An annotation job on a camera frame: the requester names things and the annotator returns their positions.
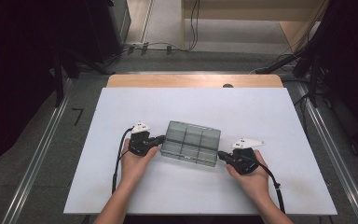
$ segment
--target person's right hand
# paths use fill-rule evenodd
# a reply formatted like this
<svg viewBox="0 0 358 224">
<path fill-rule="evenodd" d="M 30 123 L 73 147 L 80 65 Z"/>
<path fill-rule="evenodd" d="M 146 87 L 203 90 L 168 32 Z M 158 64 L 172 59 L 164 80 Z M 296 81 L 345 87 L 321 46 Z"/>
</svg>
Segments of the person's right hand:
<svg viewBox="0 0 358 224">
<path fill-rule="evenodd" d="M 256 149 L 255 156 L 257 160 L 267 167 L 266 162 Z M 258 166 L 252 173 L 248 175 L 240 175 L 235 168 L 229 164 L 226 165 L 229 174 L 236 178 L 240 183 L 243 191 L 254 201 L 256 199 L 269 197 L 269 175 L 261 166 Z"/>
</svg>

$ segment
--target metal rail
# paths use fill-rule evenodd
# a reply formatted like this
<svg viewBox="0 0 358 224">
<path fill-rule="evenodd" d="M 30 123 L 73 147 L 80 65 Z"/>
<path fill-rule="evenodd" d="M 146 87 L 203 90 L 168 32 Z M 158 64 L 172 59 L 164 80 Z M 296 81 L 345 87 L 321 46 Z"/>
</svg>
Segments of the metal rail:
<svg viewBox="0 0 358 224">
<path fill-rule="evenodd" d="M 51 139 L 54 136 L 58 124 L 60 123 L 62 113 L 68 103 L 69 93 L 72 89 L 72 85 L 73 81 L 68 78 L 64 88 L 64 98 L 62 103 L 59 107 L 54 109 L 54 112 L 51 115 L 50 121 L 48 122 L 48 127 L 46 128 L 42 139 L 39 142 L 39 145 L 34 153 L 27 171 L 25 172 L 24 177 L 22 178 L 14 193 L 9 208 L 5 213 L 5 216 L 2 220 L 3 224 L 16 223 L 20 216 L 21 209 L 24 206 L 25 201 L 27 200 L 27 197 L 31 191 L 31 187 L 34 183 L 36 175 L 48 151 L 48 146 L 50 145 Z"/>
<path fill-rule="evenodd" d="M 305 95 L 308 90 L 304 84 L 297 83 L 297 88 L 300 91 L 301 95 Z M 330 158 L 330 161 L 333 163 L 333 166 L 337 172 L 337 176 L 344 188 L 349 201 L 351 202 L 351 206 L 353 207 L 353 211 L 358 218 L 358 187 L 353 177 L 351 176 L 351 172 L 348 169 L 345 161 L 342 159 L 337 146 L 328 131 L 326 125 L 324 124 L 324 120 L 322 118 L 321 113 L 318 108 L 315 108 L 307 102 L 307 109 L 310 113 L 310 117 L 312 118 L 313 123 L 315 124 L 316 130 L 318 134 L 321 136 L 321 139 L 324 143 L 324 147 L 327 151 L 327 154 Z"/>
</svg>

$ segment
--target wooden board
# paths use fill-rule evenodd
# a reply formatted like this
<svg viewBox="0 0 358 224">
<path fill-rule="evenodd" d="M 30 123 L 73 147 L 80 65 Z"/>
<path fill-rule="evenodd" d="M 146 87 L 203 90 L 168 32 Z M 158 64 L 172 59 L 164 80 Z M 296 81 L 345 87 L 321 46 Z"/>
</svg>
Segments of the wooden board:
<svg viewBox="0 0 358 224">
<path fill-rule="evenodd" d="M 283 87 L 277 75 L 112 75 L 106 87 Z"/>
</svg>

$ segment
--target hand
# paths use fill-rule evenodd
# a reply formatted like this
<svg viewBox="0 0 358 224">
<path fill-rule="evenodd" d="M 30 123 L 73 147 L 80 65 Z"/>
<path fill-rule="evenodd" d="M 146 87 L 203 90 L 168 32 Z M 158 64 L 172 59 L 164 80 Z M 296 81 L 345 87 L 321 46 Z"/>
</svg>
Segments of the hand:
<svg viewBox="0 0 358 224">
<path fill-rule="evenodd" d="M 257 160 L 267 167 L 260 152 L 255 150 Z M 240 175 L 235 168 L 226 165 L 229 174 L 240 182 L 243 191 L 254 201 L 263 197 L 269 197 L 269 175 L 260 166 L 248 175 Z"/>
<path fill-rule="evenodd" d="M 136 186 L 145 173 L 147 164 L 157 154 L 158 148 L 152 147 L 144 157 L 137 156 L 129 150 L 130 139 L 126 139 L 121 150 L 121 181 L 120 184 Z"/>
</svg>

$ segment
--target person's left hand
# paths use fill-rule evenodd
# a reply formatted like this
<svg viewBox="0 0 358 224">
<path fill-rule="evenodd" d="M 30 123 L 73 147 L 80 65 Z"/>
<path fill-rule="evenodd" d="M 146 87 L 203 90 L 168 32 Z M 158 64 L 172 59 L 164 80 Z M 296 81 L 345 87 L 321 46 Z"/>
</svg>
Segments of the person's left hand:
<svg viewBox="0 0 358 224">
<path fill-rule="evenodd" d="M 157 154 L 158 148 L 152 147 L 144 157 L 140 157 L 128 151 L 129 143 L 130 139 L 126 139 L 124 147 L 121 150 L 122 158 L 120 184 L 136 186 L 144 175 L 147 164 Z"/>
</svg>

